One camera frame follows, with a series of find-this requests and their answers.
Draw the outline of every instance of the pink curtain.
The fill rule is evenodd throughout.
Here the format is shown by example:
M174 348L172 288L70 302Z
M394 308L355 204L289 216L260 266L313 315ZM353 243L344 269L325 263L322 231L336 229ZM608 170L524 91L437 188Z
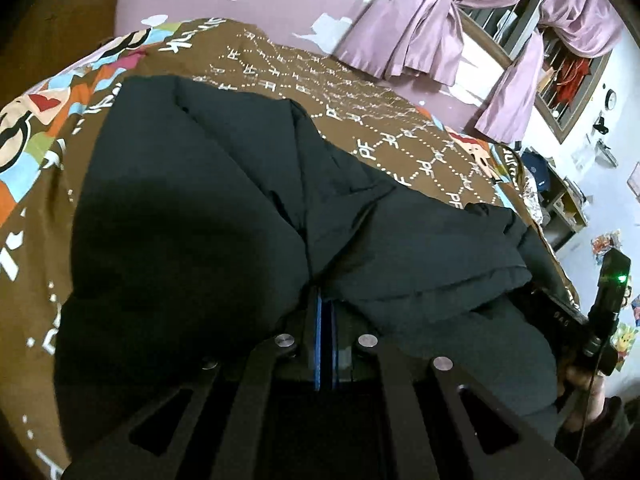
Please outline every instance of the pink curtain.
M581 57L600 57L620 40L624 24L608 0L544 0L540 25L553 27L562 42ZM476 129L501 142L521 140L533 111L544 57L535 30L514 64L505 70Z
M452 86L463 47L458 5L481 9L518 1L374 0L335 55L378 78L417 72Z

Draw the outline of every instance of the person's hand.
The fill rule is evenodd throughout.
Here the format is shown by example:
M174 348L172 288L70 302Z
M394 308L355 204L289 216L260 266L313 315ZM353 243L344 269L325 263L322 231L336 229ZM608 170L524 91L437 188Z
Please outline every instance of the person's hand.
M593 379L593 387L591 388L591 395L587 396L586 393L589 390L589 383L591 381L592 372L588 372L583 368L575 366L568 366L565 372L566 380L579 390L584 391L582 399L575 405L575 409L564 423L564 428L567 431L580 431L582 429L582 421L584 418L585 403L588 402L587 408L587 426L596 420L602 410L604 409L604 376L597 373Z

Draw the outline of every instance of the patterned bedsheet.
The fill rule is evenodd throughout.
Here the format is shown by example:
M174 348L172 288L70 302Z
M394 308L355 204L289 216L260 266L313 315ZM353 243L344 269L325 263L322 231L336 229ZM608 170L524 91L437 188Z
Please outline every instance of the patterned bedsheet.
M163 73L294 99L329 142L404 186L458 208L511 207L534 225L511 150L447 128L330 57L278 46L257 27L220 18L116 38L0 112L0 410L52 479L68 464L52 357L71 292L69 245L82 180L124 78Z

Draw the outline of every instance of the metal screw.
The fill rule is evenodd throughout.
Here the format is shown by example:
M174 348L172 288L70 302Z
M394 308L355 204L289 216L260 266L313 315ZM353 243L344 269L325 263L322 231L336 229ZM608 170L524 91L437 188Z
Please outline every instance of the metal screw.
M433 360L433 366L435 366L441 372L448 372L453 368L453 361L448 357L436 357Z
M296 339L291 334L280 334L275 337L276 345L281 348L287 348L296 342Z
M358 343L360 343L360 346L364 346L365 348L373 348L378 344L378 338L373 334L362 334L358 338Z

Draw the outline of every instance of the black cable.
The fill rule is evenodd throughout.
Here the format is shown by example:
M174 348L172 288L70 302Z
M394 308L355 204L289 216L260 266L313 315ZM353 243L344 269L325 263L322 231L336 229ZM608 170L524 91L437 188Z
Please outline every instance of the black cable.
M580 457L580 452L582 450L582 441L584 440L584 431L587 428L587 414L589 413L589 404L591 401L591 391L593 390L593 381L596 378L598 373L598 368L600 367L600 358L604 353L604 344L600 346L600 350L598 351L598 359L596 360L596 366L593 369L593 374L591 375L591 380L589 381L589 390L587 392L587 402L585 402L584 413L582 414L582 428L580 429L580 440L578 441L578 449L575 452L574 464L578 464L578 458Z

